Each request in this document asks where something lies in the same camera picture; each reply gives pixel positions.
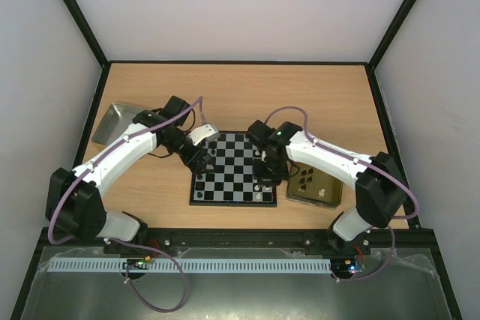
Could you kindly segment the black grey chess board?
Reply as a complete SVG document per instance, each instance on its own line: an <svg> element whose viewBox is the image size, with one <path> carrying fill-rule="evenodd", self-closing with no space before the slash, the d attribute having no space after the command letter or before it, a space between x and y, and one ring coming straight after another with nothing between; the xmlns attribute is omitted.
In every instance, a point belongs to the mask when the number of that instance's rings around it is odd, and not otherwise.
<svg viewBox="0 0 480 320"><path fill-rule="evenodd" d="M191 180L189 205L275 207L274 187L261 187L253 177L253 162L260 157L245 132L221 131L203 147L214 162L205 174Z"/></svg>

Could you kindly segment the gold metal tin tray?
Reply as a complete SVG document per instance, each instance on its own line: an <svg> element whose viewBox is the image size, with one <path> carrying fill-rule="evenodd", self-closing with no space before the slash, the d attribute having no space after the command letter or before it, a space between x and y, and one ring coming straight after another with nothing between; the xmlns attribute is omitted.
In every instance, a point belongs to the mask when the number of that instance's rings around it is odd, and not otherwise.
<svg viewBox="0 0 480 320"><path fill-rule="evenodd" d="M336 209L341 204L343 183L304 163L292 166L285 197L294 202Z"/></svg>

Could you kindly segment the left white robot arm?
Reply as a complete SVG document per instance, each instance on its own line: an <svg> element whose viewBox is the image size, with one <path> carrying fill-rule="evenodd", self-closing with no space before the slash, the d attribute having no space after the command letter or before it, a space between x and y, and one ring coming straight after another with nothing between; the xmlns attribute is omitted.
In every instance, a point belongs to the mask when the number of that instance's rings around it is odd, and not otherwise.
<svg viewBox="0 0 480 320"><path fill-rule="evenodd" d="M103 197L136 161L160 146L177 154L192 174L206 173L213 159L202 143L216 140L218 129L206 120L189 133L180 129L189 113L202 107L201 98L187 104L171 97L160 112L136 114L127 129L92 159L72 170L57 169L49 181L46 204L49 242L62 244L73 238L132 241L141 220L125 212L107 211Z"/></svg>

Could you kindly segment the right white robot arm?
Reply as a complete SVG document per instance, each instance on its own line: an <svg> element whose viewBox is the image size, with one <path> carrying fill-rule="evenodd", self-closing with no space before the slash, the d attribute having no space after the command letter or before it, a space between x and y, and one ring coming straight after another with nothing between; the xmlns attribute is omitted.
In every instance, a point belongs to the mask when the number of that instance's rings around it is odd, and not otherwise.
<svg viewBox="0 0 480 320"><path fill-rule="evenodd" d="M328 228L328 248L345 253L368 229L386 228L408 197L408 188L394 159L384 152L372 157L347 151L309 134L291 122L274 129L257 120L247 139L260 152L253 176L260 186L288 180L288 162L303 163L338 179L355 191L355 206L338 215Z"/></svg>

